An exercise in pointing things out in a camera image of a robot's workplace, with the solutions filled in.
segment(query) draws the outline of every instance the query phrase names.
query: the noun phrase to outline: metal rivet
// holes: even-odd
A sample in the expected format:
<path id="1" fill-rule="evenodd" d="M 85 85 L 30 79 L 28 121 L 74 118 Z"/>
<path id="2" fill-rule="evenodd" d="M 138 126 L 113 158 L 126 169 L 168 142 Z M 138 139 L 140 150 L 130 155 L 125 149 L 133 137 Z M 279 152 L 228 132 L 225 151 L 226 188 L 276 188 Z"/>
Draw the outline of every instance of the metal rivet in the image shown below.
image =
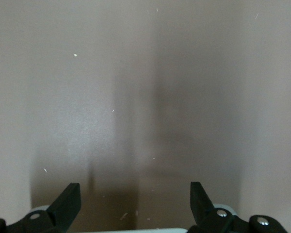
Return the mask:
<path id="1" fill-rule="evenodd" d="M 226 217 L 227 216 L 227 213 L 224 210 L 218 210 L 217 211 L 217 214 L 220 217 Z"/>
<path id="2" fill-rule="evenodd" d="M 40 214 L 33 214 L 30 216 L 30 219 L 32 220 L 32 219 L 36 219 L 38 217 L 40 217 Z"/>
<path id="3" fill-rule="evenodd" d="M 258 217 L 258 223 L 263 225 L 263 226 L 268 226 L 270 223 L 267 221 L 267 219 L 263 217 Z"/>

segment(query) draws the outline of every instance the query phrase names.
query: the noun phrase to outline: clamp jaw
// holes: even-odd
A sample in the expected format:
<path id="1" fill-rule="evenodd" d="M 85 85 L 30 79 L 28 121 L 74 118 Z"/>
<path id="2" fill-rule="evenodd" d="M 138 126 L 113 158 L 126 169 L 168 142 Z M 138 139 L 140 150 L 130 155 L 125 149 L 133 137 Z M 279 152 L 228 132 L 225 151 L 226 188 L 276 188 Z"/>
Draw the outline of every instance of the clamp jaw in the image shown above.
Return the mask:
<path id="1" fill-rule="evenodd" d="M 223 208 L 215 208 L 199 182 L 191 183 L 191 210 L 196 222 L 188 233 L 287 233 L 269 216 L 254 215 L 249 222 Z"/>
<path id="2" fill-rule="evenodd" d="M 9 226 L 0 218 L 0 233 L 65 233 L 80 209 L 80 185 L 71 183 L 45 211 L 33 211 Z"/>

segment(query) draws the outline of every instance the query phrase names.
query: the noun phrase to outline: dust speck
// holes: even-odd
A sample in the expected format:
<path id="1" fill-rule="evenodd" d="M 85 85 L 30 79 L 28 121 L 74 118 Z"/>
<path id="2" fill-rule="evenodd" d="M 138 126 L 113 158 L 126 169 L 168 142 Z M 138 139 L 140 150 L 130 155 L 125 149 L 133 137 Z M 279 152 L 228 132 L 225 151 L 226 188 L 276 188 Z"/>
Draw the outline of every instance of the dust speck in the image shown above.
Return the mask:
<path id="1" fill-rule="evenodd" d="M 127 214 L 128 214 L 128 213 L 123 214 L 123 216 L 121 216 L 121 218 L 120 218 L 120 221 L 122 221 L 122 220 L 125 218 L 125 216 L 126 216 Z"/>

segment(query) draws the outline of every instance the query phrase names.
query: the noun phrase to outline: white surface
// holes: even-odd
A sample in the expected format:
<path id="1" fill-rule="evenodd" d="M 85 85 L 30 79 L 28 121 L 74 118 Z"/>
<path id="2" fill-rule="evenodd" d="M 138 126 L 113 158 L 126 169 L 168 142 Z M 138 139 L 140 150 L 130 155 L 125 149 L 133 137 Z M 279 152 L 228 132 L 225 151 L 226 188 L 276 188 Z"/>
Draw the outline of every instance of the white surface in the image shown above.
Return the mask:
<path id="1" fill-rule="evenodd" d="M 0 0 L 0 217 L 188 228 L 190 181 L 291 232 L 291 1 Z"/>

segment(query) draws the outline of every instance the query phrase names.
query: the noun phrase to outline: white wall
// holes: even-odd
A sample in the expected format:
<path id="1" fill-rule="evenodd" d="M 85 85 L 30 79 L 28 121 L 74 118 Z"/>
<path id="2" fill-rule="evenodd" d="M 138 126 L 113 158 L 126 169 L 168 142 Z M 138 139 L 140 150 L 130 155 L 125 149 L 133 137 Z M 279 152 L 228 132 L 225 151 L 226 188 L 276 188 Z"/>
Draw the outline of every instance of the white wall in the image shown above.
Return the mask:
<path id="1" fill-rule="evenodd" d="M 0 217 L 188 228 L 190 181 L 291 232 L 291 1 L 0 1 Z"/>

